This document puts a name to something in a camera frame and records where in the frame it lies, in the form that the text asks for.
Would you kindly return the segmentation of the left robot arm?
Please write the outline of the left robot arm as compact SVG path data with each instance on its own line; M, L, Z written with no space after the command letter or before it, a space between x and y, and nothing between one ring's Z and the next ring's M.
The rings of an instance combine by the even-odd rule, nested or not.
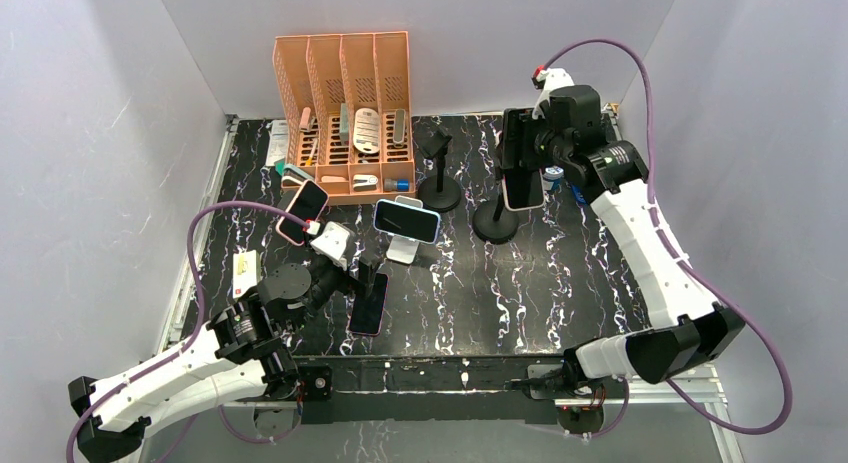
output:
M316 369L299 369L288 338L315 318L334 293L358 303L384 303L389 279L369 264L362 276L326 256L268 273L212 317L195 338L109 378L81 376L68 385L79 420L67 461L80 451L90 462L115 462L170 424L247 398L325 399L310 384Z

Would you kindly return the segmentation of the black tall phone stand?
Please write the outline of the black tall phone stand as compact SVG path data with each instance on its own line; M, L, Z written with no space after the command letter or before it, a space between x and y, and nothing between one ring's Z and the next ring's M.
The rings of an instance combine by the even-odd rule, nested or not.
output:
M512 240L518 230L518 217L510 207L507 179L502 176L498 183L496 199L481 202L472 214L472 231L482 241L495 245Z

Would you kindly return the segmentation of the pink-cased tall smartphone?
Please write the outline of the pink-cased tall smartphone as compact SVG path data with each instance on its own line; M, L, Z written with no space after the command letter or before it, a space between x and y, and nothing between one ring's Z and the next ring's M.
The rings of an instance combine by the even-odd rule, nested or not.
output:
M515 168L502 171L502 194L505 207L512 212L540 208L545 192L539 170Z

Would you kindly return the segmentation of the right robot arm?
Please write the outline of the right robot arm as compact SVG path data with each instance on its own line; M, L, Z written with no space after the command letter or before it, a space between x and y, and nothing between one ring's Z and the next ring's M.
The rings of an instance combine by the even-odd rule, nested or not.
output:
M612 139L592 87L556 89L537 109L506 109L497 152L511 211L536 206L543 171L563 169L614 238L648 309L648 328L565 351L571 394L590 396L605 377L666 381L715 360L744 329L737 312L683 269L683 252L648 200L647 165L632 143Z

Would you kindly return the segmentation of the black round-base phone stand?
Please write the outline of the black round-base phone stand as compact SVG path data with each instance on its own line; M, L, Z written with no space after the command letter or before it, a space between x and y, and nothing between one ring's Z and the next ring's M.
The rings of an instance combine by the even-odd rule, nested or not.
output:
M434 134L419 146L425 160L435 163L436 174L425 178L417 190L417 198L428 210L446 213L456 208L462 198L459 183L445 175L446 156L452 136L437 127Z

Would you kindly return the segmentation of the magenta-edged black smartphone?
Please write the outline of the magenta-edged black smartphone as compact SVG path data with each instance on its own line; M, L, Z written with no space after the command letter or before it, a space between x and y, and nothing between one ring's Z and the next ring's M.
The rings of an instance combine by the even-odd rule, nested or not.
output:
M382 327L389 278L377 273L372 291L367 296L354 300L348 330L357 335L377 336Z

